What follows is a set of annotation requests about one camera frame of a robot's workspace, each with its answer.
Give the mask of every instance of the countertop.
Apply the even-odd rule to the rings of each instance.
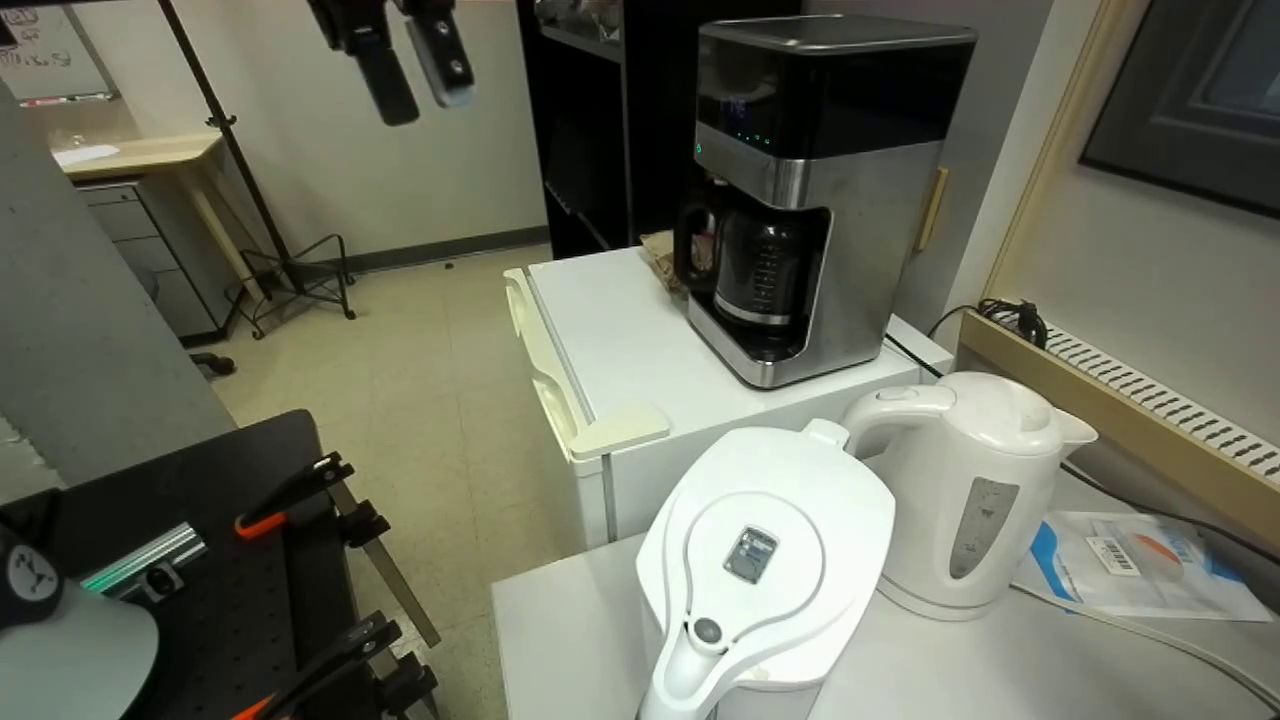
[[[134,172],[194,166],[216,145],[219,145],[219,133],[187,133],[187,135],[51,147],[51,161],[71,179],[106,179],[106,175],[134,175]]]
[[[1056,509],[1110,509],[1073,486]],[[632,720],[646,685],[641,540],[619,540],[493,588],[512,720]],[[1280,689],[1280,625],[1159,619]],[[1257,718],[1234,680],[1153,642],[1005,598],[973,625],[918,619],[877,593],[811,720],[845,718]]]

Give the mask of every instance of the label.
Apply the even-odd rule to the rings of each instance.
[[[768,562],[776,551],[776,540],[757,532],[757,527],[745,527],[723,562],[723,569],[734,578],[734,580],[747,580],[747,585],[761,585]]]
[[[28,543],[14,543],[9,551],[9,578],[4,580],[9,580],[9,593],[14,599],[24,599],[24,603],[45,603],[59,588],[56,585],[56,569],[38,551],[32,551]]]
[[[1110,537],[1082,540],[1106,578],[1143,578]]]

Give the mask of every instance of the black coffee maker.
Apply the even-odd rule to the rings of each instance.
[[[967,56],[965,29],[882,18],[701,29],[708,179],[677,220],[677,276],[745,384],[877,360]]]

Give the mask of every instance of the white refrigerator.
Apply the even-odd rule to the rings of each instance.
[[[564,473],[545,477],[564,551],[599,550],[652,526],[684,468],[727,428],[805,428],[887,384],[929,379],[952,356],[892,319],[871,366],[776,394],[738,384],[687,330],[641,249],[512,268],[506,312],[523,339],[531,394]]]

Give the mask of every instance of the table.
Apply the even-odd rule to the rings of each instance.
[[[1101,509],[1073,486],[1060,509]],[[646,685],[641,540],[493,588],[512,720],[632,720]],[[1180,631],[1280,689],[1280,625],[1143,625]],[[811,720],[849,718],[1272,718],[1219,671],[1029,598],[976,625],[907,616],[877,593]]]
[[[240,289],[246,292],[246,301],[263,303],[263,289],[257,284],[250,268],[245,263],[222,215],[227,205],[222,196],[211,190],[203,166],[208,156],[219,147],[219,133],[187,133],[187,135],[151,135],[151,142],[114,142],[106,147],[114,147],[113,156],[84,156],[76,161],[66,147],[66,156],[56,154],[56,166],[63,170],[63,175],[71,184],[97,184],[97,179],[130,179],[130,175],[151,175],[151,172],[173,172],[183,193],[192,196],[194,215],[203,220],[203,228],[211,233],[219,258],[230,263]]]
[[[126,720],[227,720],[276,694],[327,642],[352,629],[356,609],[345,543],[306,526],[263,543],[230,537],[230,519],[318,457],[306,413],[289,413],[151,466],[76,486],[51,499],[38,543],[63,578],[84,578],[134,543],[192,526],[208,558],[187,588],[151,609],[159,658]],[[306,720],[375,720],[370,678],[356,671],[310,704]]]

